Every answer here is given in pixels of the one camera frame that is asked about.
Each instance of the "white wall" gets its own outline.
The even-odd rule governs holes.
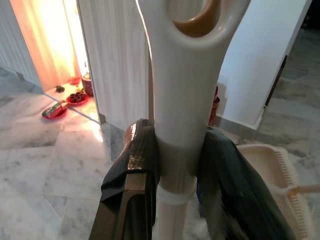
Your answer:
[[[0,1],[0,66],[41,86],[9,0]]]
[[[309,4],[310,0],[251,0],[220,71],[219,116],[258,127],[288,45],[296,37],[297,23]]]

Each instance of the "red bowl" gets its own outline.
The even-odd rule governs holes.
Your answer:
[[[49,119],[49,120],[56,120],[56,119],[60,119],[62,117],[64,117],[65,115],[67,115],[68,112],[68,108],[65,108],[59,115],[55,116],[55,117],[49,117],[49,116],[42,116],[44,119]]]
[[[74,106],[84,104],[84,103],[88,102],[88,100],[89,100],[89,96],[88,96],[87,94],[84,95],[84,100],[81,101],[81,102],[71,102],[71,101],[70,101],[70,96],[68,96],[68,97],[66,98],[66,102],[67,102],[68,104],[74,105]]]

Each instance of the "dustpan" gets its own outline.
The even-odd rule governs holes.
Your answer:
[[[294,166],[284,148],[268,144],[237,146],[264,182],[280,188],[299,185]],[[279,195],[271,193],[287,223],[298,240],[315,237],[313,222],[303,194]]]

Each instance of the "red plate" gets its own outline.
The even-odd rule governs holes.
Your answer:
[[[68,97],[66,98],[66,102],[67,102],[68,104],[74,105],[74,106],[84,104],[84,103],[88,102],[88,100],[89,100],[89,96],[88,96],[87,94],[84,95],[84,100],[81,101],[81,102],[71,102],[71,101],[70,101],[70,96],[68,96]]]
[[[56,119],[60,119],[62,117],[64,117],[65,115],[67,115],[68,112],[68,108],[65,108],[59,115],[55,116],[55,117],[48,117],[48,116],[42,116],[44,119],[50,119],[50,120],[56,120]]]

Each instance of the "beige dustpan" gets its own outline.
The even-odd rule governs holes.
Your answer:
[[[264,182],[280,188],[297,186],[298,178],[294,166],[289,162],[284,148],[267,144],[238,146],[239,151],[260,174]],[[298,240],[315,237],[313,222],[303,194],[272,194],[283,216]]]

